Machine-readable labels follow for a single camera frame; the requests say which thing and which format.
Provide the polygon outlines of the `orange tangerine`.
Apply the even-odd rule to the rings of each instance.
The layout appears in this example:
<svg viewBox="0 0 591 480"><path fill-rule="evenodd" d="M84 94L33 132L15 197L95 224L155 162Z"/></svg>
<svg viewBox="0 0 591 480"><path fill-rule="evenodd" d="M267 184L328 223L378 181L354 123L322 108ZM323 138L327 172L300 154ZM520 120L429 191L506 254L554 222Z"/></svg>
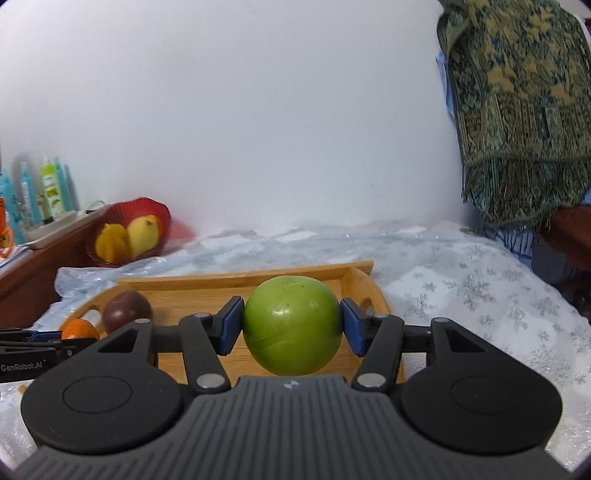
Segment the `orange tangerine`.
<svg viewBox="0 0 591 480"><path fill-rule="evenodd" d="M85 319L73 319L61 329L61 339L100 339L96 327Z"/></svg>

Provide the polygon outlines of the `green apple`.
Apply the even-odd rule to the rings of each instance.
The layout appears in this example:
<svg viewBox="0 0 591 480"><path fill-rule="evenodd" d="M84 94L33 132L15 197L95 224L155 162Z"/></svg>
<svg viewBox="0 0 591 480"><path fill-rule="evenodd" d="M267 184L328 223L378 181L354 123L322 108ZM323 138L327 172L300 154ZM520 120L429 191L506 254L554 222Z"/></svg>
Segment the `green apple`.
<svg viewBox="0 0 591 480"><path fill-rule="evenodd" d="M246 301L242 335L266 371L277 376L312 374L339 350L341 306L317 279L274 277L257 286Z"/></svg>

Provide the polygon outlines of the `wooden bamboo tray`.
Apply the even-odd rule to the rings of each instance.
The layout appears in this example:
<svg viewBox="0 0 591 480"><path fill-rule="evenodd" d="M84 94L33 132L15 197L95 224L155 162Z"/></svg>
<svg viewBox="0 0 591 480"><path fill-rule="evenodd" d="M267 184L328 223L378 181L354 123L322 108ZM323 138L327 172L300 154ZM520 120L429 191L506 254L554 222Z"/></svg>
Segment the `wooden bamboo tray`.
<svg viewBox="0 0 591 480"><path fill-rule="evenodd" d="M101 323L101 314L105 305L116 295L131 290L139 292L148 300L156 326L175 325L189 314L216 313L232 296L242 296L246 300L259 284L283 275L307 276L320 280L339 300L351 298L367 313L391 313L382 290L370 276L373 267L374 262L368 260L266 271L121 279L115 286L85 301L73 313L66 314L64 319L51 322L39 320L32 328L41 331L62 330L70 320L86 318L95 324L103 337L105 330ZM242 335L238 337L232 352L228 356L219 357L219 360L232 386L243 375L271 375L252 358ZM353 354L345 337L342 337L338 353L317 374L338 374L351 381L361 362L362 359ZM187 383L181 354L158 354L158 365L179 383Z"/></svg>

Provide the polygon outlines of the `brown wooden side cabinet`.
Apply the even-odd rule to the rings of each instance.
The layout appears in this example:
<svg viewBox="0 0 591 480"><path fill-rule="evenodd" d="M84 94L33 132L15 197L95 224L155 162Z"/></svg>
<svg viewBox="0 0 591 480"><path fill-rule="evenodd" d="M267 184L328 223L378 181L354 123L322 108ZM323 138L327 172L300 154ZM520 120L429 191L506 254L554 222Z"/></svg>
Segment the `brown wooden side cabinet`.
<svg viewBox="0 0 591 480"><path fill-rule="evenodd" d="M40 250L27 251L1 268L1 327L30 327L60 299L54 288L61 267L88 267L94 262L87 253L87 240L103 207L90 215L83 226L66 234L56 243Z"/></svg>

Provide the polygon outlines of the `white snowflake table cloth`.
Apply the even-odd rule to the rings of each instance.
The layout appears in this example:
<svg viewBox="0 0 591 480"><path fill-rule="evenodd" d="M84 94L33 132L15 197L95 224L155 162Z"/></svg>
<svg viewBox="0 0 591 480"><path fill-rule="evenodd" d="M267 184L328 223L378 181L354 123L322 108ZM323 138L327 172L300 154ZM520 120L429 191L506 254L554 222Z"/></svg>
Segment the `white snowflake table cloth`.
<svg viewBox="0 0 591 480"><path fill-rule="evenodd" d="M338 374L243 375L194 393L159 368L179 321L140 319L1 389L5 479L586 479L588 321L500 245L377 225L201 239L62 272L66 314L118 280L373 261L404 323L390 393Z"/></svg>

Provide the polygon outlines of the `dark purple round fruit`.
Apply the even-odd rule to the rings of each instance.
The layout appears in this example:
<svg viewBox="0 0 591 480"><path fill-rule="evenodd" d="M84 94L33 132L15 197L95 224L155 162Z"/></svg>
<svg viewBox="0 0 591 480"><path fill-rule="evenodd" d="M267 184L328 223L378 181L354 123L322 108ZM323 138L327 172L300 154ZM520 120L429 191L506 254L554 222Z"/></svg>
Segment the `dark purple round fruit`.
<svg viewBox="0 0 591 480"><path fill-rule="evenodd" d="M123 327L136 319L153 319L148 300L134 290L124 291L113 297L102 311L102 323L107 333Z"/></svg>

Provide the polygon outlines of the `white rectangular tray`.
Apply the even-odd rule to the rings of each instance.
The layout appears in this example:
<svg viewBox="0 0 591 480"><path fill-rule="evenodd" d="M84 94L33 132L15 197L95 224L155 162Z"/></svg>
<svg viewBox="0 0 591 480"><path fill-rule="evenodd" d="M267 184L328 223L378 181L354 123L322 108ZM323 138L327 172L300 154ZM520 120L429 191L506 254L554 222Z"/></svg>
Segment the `white rectangular tray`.
<svg viewBox="0 0 591 480"><path fill-rule="evenodd" d="M32 227L24 233L24 246L31 250L45 248L51 241L55 240L59 234L73 224L77 219L77 211L66 212L47 224Z"/></svg>

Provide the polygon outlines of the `yellow mango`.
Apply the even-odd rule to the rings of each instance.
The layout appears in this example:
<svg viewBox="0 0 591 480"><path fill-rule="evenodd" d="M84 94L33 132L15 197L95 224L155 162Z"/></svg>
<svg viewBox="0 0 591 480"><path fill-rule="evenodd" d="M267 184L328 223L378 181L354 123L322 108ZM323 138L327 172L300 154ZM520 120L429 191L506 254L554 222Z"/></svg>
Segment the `yellow mango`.
<svg viewBox="0 0 591 480"><path fill-rule="evenodd" d="M156 247L160 240L160 226L160 220L155 215L136 217L127 225L132 260Z"/></svg>

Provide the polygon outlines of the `yellow star fruit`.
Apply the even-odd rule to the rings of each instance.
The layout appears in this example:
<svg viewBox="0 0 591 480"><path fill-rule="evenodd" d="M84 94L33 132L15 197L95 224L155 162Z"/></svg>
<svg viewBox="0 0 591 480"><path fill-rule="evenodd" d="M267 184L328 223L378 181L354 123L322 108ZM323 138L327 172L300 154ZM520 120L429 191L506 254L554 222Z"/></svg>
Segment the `yellow star fruit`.
<svg viewBox="0 0 591 480"><path fill-rule="evenodd" d="M131 260L129 236L121 224L106 223L95 240L94 249L97 257L109 264L126 264Z"/></svg>

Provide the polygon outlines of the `teal bottle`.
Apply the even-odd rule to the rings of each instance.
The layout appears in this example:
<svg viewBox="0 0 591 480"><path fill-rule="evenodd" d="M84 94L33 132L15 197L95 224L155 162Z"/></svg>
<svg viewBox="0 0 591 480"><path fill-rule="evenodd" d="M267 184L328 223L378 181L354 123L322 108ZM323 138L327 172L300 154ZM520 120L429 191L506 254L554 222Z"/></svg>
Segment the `teal bottle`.
<svg viewBox="0 0 591 480"><path fill-rule="evenodd" d="M36 227L42 222L42 215L37 203L37 193L33 177L30 173L28 163L20 163L21 189L27 215L29 216L31 226Z"/></svg>

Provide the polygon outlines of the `red fruit bowl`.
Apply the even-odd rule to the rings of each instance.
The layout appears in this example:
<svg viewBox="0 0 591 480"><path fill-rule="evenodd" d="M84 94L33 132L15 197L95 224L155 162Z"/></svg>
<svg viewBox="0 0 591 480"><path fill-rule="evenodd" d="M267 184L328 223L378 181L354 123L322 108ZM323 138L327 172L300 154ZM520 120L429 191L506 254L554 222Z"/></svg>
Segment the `red fruit bowl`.
<svg viewBox="0 0 591 480"><path fill-rule="evenodd" d="M171 215L166 205L147 197L109 206L91 229L87 253L103 267L119 267L161 253Z"/></svg>

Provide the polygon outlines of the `green white tube bottle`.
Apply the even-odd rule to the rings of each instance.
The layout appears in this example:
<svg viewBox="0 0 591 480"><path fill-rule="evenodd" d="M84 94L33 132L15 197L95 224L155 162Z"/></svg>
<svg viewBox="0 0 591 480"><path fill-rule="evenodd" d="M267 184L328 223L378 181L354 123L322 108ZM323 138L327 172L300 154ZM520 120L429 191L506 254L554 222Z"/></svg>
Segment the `green white tube bottle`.
<svg viewBox="0 0 591 480"><path fill-rule="evenodd" d="M59 217L64 214L65 206L61 195L57 169L48 156L44 156L41 163L41 183L51 216Z"/></svg>

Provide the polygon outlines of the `blue cloth behind shawl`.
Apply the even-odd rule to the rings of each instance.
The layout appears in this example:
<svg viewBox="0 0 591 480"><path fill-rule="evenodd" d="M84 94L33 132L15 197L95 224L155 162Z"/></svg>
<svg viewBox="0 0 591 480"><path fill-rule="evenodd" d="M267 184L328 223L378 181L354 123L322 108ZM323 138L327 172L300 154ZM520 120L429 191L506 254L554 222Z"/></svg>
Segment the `blue cloth behind shawl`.
<svg viewBox="0 0 591 480"><path fill-rule="evenodd" d="M438 55L436 56L436 64L443 87L446 109L450 117L452 119L456 119L454 97L448 75L448 59L443 51L439 51Z"/></svg>

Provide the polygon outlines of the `patterned green fringed shawl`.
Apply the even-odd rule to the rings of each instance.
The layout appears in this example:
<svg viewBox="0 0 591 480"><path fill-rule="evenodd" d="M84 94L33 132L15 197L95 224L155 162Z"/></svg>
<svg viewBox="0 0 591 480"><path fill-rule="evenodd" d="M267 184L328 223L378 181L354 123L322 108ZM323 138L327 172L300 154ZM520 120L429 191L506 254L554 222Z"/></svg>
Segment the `patterned green fringed shawl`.
<svg viewBox="0 0 591 480"><path fill-rule="evenodd" d="M445 1L437 24L463 197L493 228L537 227L590 188L590 47L556 1Z"/></svg>

